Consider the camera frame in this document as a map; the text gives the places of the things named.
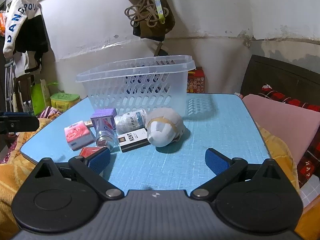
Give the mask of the red small box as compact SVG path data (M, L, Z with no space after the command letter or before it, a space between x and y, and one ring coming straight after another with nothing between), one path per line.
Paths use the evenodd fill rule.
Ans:
M106 147L83 147L79 155L84 158L88 158L95 153L100 153L101 151L104 151L105 149Z

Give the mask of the pink tissue pack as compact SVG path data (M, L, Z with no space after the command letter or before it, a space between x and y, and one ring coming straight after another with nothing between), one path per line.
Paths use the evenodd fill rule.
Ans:
M91 130L83 121L65 127L64 133L67 144L73 151L81 149L94 141Z

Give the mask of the silver metal can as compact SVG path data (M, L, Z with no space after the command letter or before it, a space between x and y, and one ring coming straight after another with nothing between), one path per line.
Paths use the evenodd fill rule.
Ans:
M99 147L106 147L112 152L114 147L116 146L116 137L113 131L97 129L96 145Z

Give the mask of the black Kent cigarette box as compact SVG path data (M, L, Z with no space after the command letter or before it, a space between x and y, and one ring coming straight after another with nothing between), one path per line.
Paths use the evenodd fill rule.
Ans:
M150 144L147 139L147 130L145 128L118 135L118 142L123 153Z

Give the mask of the purple toothpaste box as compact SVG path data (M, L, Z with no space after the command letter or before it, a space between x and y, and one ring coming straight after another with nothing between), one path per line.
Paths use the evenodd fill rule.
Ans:
M115 108L97 109L91 116L91 122L95 131L107 131L116 134L115 116L117 111Z

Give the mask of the white pill bottle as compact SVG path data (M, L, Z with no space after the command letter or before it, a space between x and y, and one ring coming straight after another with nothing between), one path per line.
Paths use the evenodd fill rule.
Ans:
M147 112L144 109L131 111L114 117L118 134L125 134L145 127Z

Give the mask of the white taped ball bundle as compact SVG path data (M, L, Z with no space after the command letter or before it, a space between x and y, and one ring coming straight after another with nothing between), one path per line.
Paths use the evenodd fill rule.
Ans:
M147 140L155 147L165 147L184 134L182 117L172 108L157 108L146 116Z

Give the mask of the clear plastic laundry basket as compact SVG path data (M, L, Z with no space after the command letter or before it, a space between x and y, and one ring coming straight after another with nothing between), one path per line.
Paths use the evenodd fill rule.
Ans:
M76 76L94 109L115 108L118 114L160 107L184 116L188 73L195 69L189 55L145 57L110 62Z

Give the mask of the orange floral blanket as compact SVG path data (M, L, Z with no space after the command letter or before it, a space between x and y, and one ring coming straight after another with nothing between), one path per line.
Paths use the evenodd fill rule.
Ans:
M11 205L17 191L35 167L21 154L21 147L36 133L20 133L9 151L7 162L1 163L1 239L11 239L19 231Z

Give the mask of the green yellow lidded box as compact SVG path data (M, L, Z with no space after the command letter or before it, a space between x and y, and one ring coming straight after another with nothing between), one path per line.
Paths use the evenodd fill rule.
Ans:
M51 106L63 113L80 101L80 95L60 92L53 94L50 100Z

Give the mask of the red plaid blanket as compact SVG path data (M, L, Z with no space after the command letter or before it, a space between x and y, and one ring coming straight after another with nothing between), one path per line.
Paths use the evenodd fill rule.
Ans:
M258 93L258 95L273 101L282 102L296 107L319 112L319 105L311 105L298 99L293 99L281 92L274 90L268 84L265 84L261 88L261 92ZM317 130L317 133L315 134L311 144L299 161L297 165L297 172L300 187L302 187L313 174L319 176L319 129Z

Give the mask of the pink pillow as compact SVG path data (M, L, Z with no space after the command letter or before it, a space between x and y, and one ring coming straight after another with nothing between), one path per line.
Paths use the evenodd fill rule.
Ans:
M255 122L283 140L298 164L319 128L319 113L249 94L243 99Z

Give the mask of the red cartoon gift box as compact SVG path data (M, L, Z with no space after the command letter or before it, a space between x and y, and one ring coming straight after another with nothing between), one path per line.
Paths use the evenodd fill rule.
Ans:
M188 72L187 93L205 93L205 74L202 67L197 67Z

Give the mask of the white black hanging jacket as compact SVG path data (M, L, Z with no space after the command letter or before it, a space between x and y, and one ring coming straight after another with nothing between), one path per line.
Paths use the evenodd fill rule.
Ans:
M48 41L38 0L12 0L6 17L4 57L10 59L16 52L23 53L27 56L24 72L40 70Z

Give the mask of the dark wooden headboard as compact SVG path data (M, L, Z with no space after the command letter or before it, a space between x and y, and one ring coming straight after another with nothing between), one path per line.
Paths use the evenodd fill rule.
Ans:
M269 85L293 99L319 105L319 74L294 64L252 55L247 66L240 93L258 94Z

